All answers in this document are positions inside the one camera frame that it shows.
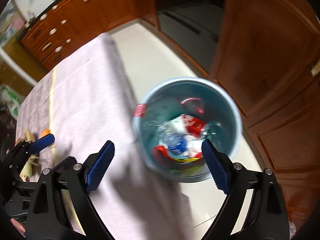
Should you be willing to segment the red soda can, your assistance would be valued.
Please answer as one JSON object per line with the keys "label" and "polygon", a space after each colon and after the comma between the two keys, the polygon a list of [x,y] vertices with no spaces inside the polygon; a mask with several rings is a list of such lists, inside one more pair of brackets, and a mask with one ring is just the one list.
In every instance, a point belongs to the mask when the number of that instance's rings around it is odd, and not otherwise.
{"label": "red soda can", "polygon": [[185,130],[192,136],[204,138],[207,135],[209,126],[206,122],[189,114],[182,114],[181,120]]}

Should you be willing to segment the red plastic snack bag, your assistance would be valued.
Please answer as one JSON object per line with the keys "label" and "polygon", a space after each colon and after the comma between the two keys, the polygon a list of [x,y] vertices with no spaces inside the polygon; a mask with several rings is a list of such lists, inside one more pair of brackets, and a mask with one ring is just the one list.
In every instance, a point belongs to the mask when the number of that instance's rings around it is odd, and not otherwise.
{"label": "red plastic snack bag", "polygon": [[194,157],[184,156],[182,154],[173,154],[169,148],[164,145],[157,145],[152,150],[155,161],[162,165],[169,164],[188,164],[203,158],[202,153],[195,154]]}

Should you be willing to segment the clear bottle blue label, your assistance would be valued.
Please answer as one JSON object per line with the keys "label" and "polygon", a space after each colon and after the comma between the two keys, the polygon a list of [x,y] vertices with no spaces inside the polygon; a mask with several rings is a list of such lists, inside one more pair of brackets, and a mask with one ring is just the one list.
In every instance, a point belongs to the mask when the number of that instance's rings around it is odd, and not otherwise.
{"label": "clear bottle blue label", "polygon": [[169,122],[158,125],[156,135],[159,144],[174,155],[184,155],[187,150],[187,141],[184,138],[184,134]]}

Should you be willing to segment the silver green snack bag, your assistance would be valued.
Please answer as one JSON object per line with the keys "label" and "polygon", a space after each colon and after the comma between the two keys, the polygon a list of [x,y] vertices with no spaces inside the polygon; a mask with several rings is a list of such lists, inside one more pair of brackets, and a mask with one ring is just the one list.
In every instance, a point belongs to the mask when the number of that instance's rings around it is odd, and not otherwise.
{"label": "silver green snack bag", "polygon": [[180,178],[200,177],[208,173],[208,167],[203,159],[189,163],[174,163],[169,172]]}

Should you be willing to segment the teal trash bin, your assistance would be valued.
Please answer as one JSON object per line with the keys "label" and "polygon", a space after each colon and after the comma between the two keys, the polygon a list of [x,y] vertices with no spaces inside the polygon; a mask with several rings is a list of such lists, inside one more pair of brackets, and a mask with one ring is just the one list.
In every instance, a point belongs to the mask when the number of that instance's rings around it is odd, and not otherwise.
{"label": "teal trash bin", "polygon": [[229,158],[242,135],[229,94],[201,78],[179,77],[152,89],[136,106],[132,128],[144,164],[165,178],[195,183],[210,177],[201,145],[209,139]]}

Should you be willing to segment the wooden kitchen cabinets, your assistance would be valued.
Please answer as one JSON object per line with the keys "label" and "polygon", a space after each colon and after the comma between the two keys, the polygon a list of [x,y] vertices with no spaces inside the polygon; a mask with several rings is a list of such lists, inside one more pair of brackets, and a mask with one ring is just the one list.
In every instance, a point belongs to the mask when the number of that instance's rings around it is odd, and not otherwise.
{"label": "wooden kitchen cabinets", "polygon": [[210,72],[160,30],[155,0],[15,0],[31,21],[21,43],[45,68],[99,33],[139,19],[202,76],[225,89],[284,191],[298,229],[319,205],[319,0],[225,0]]}

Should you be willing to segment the orange peel piece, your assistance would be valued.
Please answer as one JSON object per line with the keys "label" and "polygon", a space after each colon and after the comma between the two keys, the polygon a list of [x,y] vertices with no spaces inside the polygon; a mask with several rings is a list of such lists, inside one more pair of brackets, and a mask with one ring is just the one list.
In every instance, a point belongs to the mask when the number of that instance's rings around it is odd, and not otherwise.
{"label": "orange peel piece", "polygon": [[40,134],[40,137],[45,137],[46,135],[50,134],[50,129],[44,129],[41,134]]}

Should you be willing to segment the green white sack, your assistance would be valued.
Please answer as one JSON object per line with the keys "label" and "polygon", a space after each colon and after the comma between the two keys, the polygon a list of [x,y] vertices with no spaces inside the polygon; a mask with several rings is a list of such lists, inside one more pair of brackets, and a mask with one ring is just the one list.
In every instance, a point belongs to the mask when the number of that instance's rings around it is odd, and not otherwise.
{"label": "green white sack", "polygon": [[17,121],[18,111],[25,96],[22,96],[9,85],[1,85],[1,103],[3,103],[9,110],[10,115]]}

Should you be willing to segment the built-in black oven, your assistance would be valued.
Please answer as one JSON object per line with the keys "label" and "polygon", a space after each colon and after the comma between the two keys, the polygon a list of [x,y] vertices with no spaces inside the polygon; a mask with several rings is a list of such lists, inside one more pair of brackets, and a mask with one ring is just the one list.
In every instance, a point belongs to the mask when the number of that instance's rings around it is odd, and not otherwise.
{"label": "built-in black oven", "polygon": [[155,0],[160,30],[210,72],[225,0]]}

